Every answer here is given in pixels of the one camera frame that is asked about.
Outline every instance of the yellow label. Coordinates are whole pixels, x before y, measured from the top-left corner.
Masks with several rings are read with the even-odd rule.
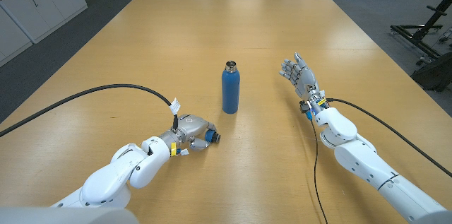
[[[171,143],[171,156],[175,156],[177,152],[176,143]]]
[[[326,99],[322,99],[322,100],[320,100],[317,104],[318,104],[318,105],[322,105],[323,103],[325,103],[325,101],[326,101]]]

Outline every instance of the grey carpet floor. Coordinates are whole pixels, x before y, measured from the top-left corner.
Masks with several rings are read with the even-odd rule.
[[[88,9],[0,67],[0,122],[30,97],[130,1],[86,0]]]
[[[0,122],[4,121],[131,0],[86,1],[87,10],[39,44],[33,45],[0,67]],[[415,62],[422,53],[400,36],[390,35],[389,25],[425,23],[432,15],[425,6],[428,4],[435,6],[440,1],[334,0],[408,74],[417,68]],[[445,28],[450,27],[452,16],[443,17],[439,23],[445,25]],[[426,42],[434,44],[441,33],[440,31],[438,34],[429,35]],[[445,45],[435,45],[435,48],[448,50]],[[440,94],[429,94],[452,116],[451,86]]]
[[[424,24],[433,12],[427,5],[436,6],[442,0],[334,0],[346,14],[365,31],[407,74],[419,69],[416,61],[423,55],[418,48],[412,46],[399,35],[392,35],[390,25]],[[437,33],[428,34],[424,38],[427,44],[441,53],[452,52],[448,44],[436,43],[438,38],[452,26],[452,6],[447,10],[449,16],[441,17],[438,24],[444,25]],[[442,93],[426,91],[444,111],[452,116],[452,84]]]

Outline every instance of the blue connector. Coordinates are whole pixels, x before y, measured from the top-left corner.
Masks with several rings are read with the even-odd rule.
[[[306,117],[308,117],[309,121],[312,121],[312,114],[311,114],[311,112],[306,112]]]

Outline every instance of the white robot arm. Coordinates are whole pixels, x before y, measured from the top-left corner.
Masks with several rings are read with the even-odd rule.
[[[204,139],[196,138],[207,129]],[[110,164],[94,172],[85,184],[52,207],[117,207],[124,208],[131,192],[127,181],[137,189],[148,185],[170,156],[176,155],[181,144],[189,142],[190,148],[199,151],[210,143],[219,143],[215,125],[192,114],[179,118],[177,130],[168,130],[142,142],[141,148],[130,143],[121,147]]]
[[[336,160],[348,171],[372,185],[408,222],[447,211],[429,195],[399,175],[376,153],[375,147],[357,133],[356,126],[326,102],[314,73],[295,53],[296,62],[285,60],[280,75],[289,79],[303,101],[302,109],[314,114],[320,137],[334,150]]]

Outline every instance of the black stand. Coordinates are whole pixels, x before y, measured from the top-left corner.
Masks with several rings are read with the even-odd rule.
[[[430,29],[441,29],[442,25],[434,25],[435,22],[441,16],[447,15],[445,13],[446,9],[452,4],[452,0],[443,0],[436,8],[432,6],[427,6],[428,9],[435,11],[435,14],[431,16],[425,25],[391,25],[391,29],[406,40],[410,41],[413,45],[421,49],[425,54],[427,54],[432,59],[438,59],[441,54],[439,54],[435,49],[431,48],[429,45],[423,43],[422,39],[429,32]],[[411,34],[407,29],[418,29],[415,34]]]
[[[415,71],[411,78],[425,90],[443,91],[452,81],[452,52]]]

